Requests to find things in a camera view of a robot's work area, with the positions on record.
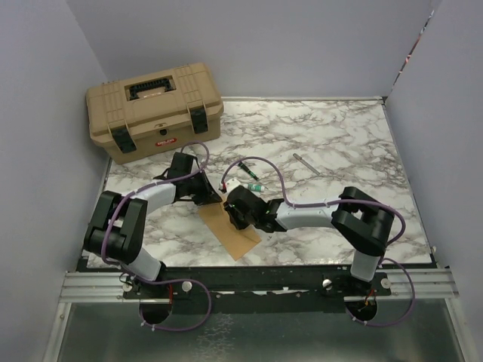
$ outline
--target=brand logo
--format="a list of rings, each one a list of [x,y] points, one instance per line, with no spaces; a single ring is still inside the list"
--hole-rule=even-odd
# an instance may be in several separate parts
[[[170,143],[175,143],[177,141],[176,138],[168,138],[167,140],[161,141],[161,142],[156,142],[157,146],[166,146],[169,145]]]

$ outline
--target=white marble surface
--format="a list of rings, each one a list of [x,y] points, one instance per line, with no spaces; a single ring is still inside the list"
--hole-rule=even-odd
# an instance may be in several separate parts
[[[399,262],[431,261],[401,162],[377,101],[225,102],[221,138],[206,144],[211,152],[207,175],[216,189],[226,167],[248,155],[262,156],[278,165],[292,201],[336,197],[344,186],[357,186],[399,210],[407,221],[407,231],[386,255]],[[203,156],[200,146],[190,148]],[[294,152],[322,176],[295,160]],[[122,166],[112,164],[106,189],[128,192],[149,183],[170,165],[173,153]],[[278,178],[269,165],[259,161],[247,161],[247,165],[269,187],[262,197],[281,197]],[[238,168],[230,176],[252,182]],[[399,228],[399,221],[395,221],[392,234]],[[144,244],[154,257],[170,266],[307,265],[352,260],[352,247],[335,229],[257,232],[262,241],[235,262],[198,217],[197,207],[180,202],[148,216]],[[91,255],[88,265],[101,266],[102,262]]]

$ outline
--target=cardboard sheet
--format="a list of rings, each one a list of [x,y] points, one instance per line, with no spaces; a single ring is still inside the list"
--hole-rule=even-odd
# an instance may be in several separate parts
[[[261,241],[253,226],[237,230],[229,221],[223,203],[202,206],[198,214],[234,260],[240,259]]]

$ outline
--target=toolbox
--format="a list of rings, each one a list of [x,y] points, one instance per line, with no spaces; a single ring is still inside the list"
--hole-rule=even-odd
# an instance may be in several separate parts
[[[86,100],[91,139],[118,164],[220,136],[223,102],[203,63],[105,83]]]

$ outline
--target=wall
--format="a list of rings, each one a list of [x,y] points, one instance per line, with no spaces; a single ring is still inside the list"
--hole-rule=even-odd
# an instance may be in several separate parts
[[[110,80],[203,61],[224,96],[264,97],[388,95],[431,6],[431,0],[67,2]]]
[[[483,2],[444,0],[387,101],[437,258],[450,265],[483,357]]]
[[[0,355],[41,360],[106,156],[85,91],[105,79],[64,0],[0,11]]]

